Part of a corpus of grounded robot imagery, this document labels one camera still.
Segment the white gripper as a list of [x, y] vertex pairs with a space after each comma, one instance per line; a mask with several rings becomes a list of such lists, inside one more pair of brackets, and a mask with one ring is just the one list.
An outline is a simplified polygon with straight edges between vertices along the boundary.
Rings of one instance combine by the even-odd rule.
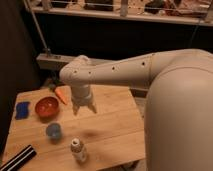
[[93, 102], [93, 94], [89, 85], [72, 86], [71, 99], [74, 104], [72, 109], [75, 116], [78, 114], [80, 106], [88, 106], [93, 113], [97, 113], [96, 106], [91, 104]]

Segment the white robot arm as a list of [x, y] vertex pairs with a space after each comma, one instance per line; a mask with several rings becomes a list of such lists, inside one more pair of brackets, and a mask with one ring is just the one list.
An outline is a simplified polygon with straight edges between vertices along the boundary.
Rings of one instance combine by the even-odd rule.
[[99, 65], [80, 55], [60, 79], [75, 106], [92, 84], [145, 88], [147, 170], [213, 171], [213, 53], [170, 50]]

